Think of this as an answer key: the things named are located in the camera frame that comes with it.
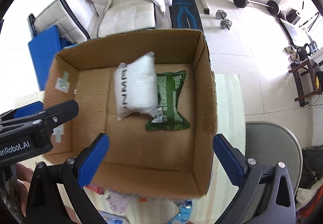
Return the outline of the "red snack packet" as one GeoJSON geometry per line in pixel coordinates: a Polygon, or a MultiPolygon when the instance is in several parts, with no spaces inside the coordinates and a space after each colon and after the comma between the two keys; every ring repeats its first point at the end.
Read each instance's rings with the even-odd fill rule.
{"type": "Polygon", "coordinates": [[[93,191],[98,195],[105,195],[107,193],[107,190],[105,188],[100,187],[96,184],[88,184],[86,185],[86,188],[90,189],[91,191],[93,191]]]}

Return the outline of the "light blue cat pouch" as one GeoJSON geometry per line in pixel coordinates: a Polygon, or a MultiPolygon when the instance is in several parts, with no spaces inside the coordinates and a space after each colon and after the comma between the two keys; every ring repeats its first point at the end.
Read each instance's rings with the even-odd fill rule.
{"type": "Polygon", "coordinates": [[[105,211],[99,210],[100,215],[108,224],[129,224],[130,222],[124,216],[111,214],[105,211]]]}

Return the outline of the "purple cloth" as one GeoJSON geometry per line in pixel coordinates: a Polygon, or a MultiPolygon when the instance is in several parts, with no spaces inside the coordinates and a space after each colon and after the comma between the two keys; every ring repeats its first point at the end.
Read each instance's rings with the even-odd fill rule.
{"type": "Polygon", "coordinates": [[[115,211],[118,214],[122,214],[128,207],[130,197],[125,194],[111,192],[107,196],[106,201],[112,211],[115,211]]]}

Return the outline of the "blue long snack packet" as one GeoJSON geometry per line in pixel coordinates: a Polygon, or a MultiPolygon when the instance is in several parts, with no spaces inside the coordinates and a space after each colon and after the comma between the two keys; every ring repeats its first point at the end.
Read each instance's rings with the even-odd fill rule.
{"type": "Polygon", "coordinates": [[[167,224],[189,223],[193,207],[192,201],[178,201],[175,204],[178,207],[178,213],[167,224]]]}

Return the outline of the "white tissue pack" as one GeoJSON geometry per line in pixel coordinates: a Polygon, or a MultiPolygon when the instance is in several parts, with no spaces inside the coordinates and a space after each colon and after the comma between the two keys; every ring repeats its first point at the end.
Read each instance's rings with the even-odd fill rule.
{"type": "Polygon", "coordinates": [[[114,72],[114,92],[119,121],[132,113],[156,116],[158,89],[152,51],[130,64],[118,66],[114,72]]]}

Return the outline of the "green snack packet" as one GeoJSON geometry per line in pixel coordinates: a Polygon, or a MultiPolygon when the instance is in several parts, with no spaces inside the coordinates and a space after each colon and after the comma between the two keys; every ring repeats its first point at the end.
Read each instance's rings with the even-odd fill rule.
{"type": "Polygon", "coordinates": [[[191,124],[178,112],[179,96],[187,71],[157,73],[158,109],[156,116],[146,123],[147,131],[179,131],[191,124]]]}

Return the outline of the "orange snack packet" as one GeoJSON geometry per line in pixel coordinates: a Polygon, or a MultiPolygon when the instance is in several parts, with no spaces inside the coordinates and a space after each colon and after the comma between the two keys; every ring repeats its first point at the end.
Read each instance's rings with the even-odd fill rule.
{"type": "Polygon", "coordinates": [[[155,200],[156,200],[156,198],[149,198],[149,197],[139,197],[137,199],[137,201],[139,203],[147,203],[147,202],[152,202],[152,201],[155,201],[155,200]]]}

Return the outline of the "red plastic bag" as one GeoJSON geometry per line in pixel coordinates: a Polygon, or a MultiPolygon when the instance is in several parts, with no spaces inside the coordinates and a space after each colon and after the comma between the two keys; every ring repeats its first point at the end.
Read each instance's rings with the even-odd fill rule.
{"type": "Polygon", "coordinates": [[[315,207],[304,207],[297,212],[296,223],[323,224],[322,204],[315,207]]]}

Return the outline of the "blue folded mat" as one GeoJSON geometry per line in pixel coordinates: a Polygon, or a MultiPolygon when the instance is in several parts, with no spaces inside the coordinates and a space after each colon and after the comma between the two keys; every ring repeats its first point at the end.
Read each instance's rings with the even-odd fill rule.
{"type": "Polygon", "coordinates": [[[39,90],[44,91],[52,60],[62,49],[57,25],[40,32],[28,43],[28,48],[39,90]]]}

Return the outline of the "grey round chair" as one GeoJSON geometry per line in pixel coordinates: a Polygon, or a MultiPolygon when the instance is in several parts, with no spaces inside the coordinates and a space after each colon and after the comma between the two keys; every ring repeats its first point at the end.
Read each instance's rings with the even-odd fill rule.
{"type": "Polygon", "coordinates": [[[295,135],[285,126],[268,121],[246,122],[246,158],[264,165],[283,162],[288,170],[294,193],[302,175],[303,156],[295,135]]]}

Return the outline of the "striped cat tablecloth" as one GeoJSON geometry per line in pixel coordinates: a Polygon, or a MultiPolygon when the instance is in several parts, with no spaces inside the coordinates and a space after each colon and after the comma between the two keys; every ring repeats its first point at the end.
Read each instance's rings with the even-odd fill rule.
{"type": "MultiPolygon", "coordinates": [[[[240,77],[237,74],[216,74],[217,125],[230,144],[245,153],[246,125],[240,77]]],[[[106,201],[111,193],[98,195],[86,188],[94,206],[98,210],[119,215],[112,211],[106,201]]],[[[233,186],[219,160],[214,158],[212,179],[208,193],[199,199],[193,199],[191,223],[215,223],[236,195],[238,188],[233,186]]],[[[167,223],[178,213],[174,201],[156,198],[155,201],[139,203],[138,195],[128,195],[130,201],[125,212],[120,214],[130,223],[167,223]]]]}

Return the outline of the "white padded chair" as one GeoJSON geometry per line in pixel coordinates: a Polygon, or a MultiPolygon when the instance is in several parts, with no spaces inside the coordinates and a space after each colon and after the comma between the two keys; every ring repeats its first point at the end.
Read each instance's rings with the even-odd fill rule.
{"type": "Polygon", "coordinates": [[[156,28],[155,5],[151,0],[112,0],[100,19],[96,36],[156,28]]]}

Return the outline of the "black kettlebell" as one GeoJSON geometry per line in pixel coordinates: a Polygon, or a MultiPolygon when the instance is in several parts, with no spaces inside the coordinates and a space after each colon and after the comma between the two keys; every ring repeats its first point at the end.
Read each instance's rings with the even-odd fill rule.
{"type": "Polygon", "coordinates": [[[304,61],[308,56],[311,56],[311,52],[307,52],[306,47],[309,47],[309,44],[304,44],[303,46],[296,47],[296,53],[299,56],[300,61],[304,61]]]}

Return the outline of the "chrome dumbbell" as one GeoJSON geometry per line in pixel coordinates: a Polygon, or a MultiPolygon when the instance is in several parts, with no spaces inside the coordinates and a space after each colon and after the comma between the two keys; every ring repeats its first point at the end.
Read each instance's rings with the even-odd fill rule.
{"type": "Polygon", "coordinates": [[[230,30],[232,22],[227,18],[227,13],[224,10],[218,10],[215,14],[216,19],[220,20],[220,27],[222,29],[230,30]]]}

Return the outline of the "floor barbell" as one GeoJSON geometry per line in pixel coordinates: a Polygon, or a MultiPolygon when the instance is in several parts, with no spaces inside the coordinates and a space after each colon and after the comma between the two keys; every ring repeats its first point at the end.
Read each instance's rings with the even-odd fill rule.
{"type": "Polygon", "coordinates": [[[241,9],[247,7],[247,5],[250,3],[265,6],[268,12],[273,16],[276,16],[280,13],[279,5],[274,0],[269,0],[267,3],[257,2],[255,0],[233,0],[233,3],[237,8],[241,9]]]}

